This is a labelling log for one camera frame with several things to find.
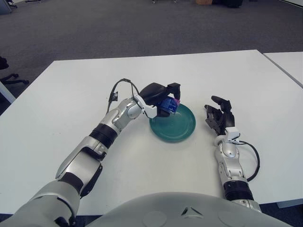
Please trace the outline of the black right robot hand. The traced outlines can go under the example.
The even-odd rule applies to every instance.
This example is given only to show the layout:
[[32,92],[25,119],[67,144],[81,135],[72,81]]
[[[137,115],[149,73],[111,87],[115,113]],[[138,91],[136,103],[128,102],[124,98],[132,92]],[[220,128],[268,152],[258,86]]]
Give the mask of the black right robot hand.
[[230,101],[218,96],[211,96],[211,99],[220,106],[220,109],[216,109],[210,105],[205,105],[205,122],[217,134],[214,145],[218,146],[221,142],[240,144],[239,137],[241,134],[235,127],[235,118],[231,112]]

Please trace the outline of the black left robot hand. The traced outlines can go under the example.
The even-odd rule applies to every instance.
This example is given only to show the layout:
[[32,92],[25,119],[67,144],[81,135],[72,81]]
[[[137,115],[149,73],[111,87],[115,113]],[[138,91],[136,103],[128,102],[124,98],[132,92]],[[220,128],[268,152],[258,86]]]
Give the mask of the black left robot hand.
[[163,86],[151,83],[134,98],[148,118],[169,117],[177,111],[180,104],[180,84]]

